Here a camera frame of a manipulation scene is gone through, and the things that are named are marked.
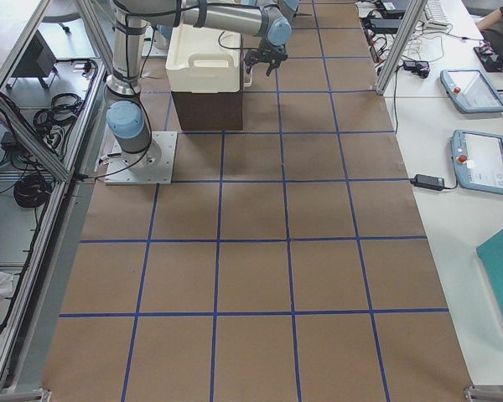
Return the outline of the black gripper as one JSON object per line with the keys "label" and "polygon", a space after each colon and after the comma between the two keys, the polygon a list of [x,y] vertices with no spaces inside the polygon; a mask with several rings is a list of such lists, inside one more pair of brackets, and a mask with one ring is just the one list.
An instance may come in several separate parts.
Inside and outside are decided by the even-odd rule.
{"label": "black gripper", "polygon": [[268,67],[265,75],[270,75],[287,59],[288,53],[284,45],[260,44],[258,48],[249,48],[246,52],[246,73],[249,75],[256,64],[266,63]]}

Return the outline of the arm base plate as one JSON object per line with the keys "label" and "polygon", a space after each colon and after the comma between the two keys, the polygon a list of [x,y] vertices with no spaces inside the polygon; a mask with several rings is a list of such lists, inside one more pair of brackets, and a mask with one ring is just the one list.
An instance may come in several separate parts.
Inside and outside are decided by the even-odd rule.
{"label": "arm base plate", "polygon": [[171,184],[178,133],[155,131],[151,146],[145,156],[122,155],[117,139],[113,140],[111,153],[118,156],[108,159],[103,181],[107,185]]}

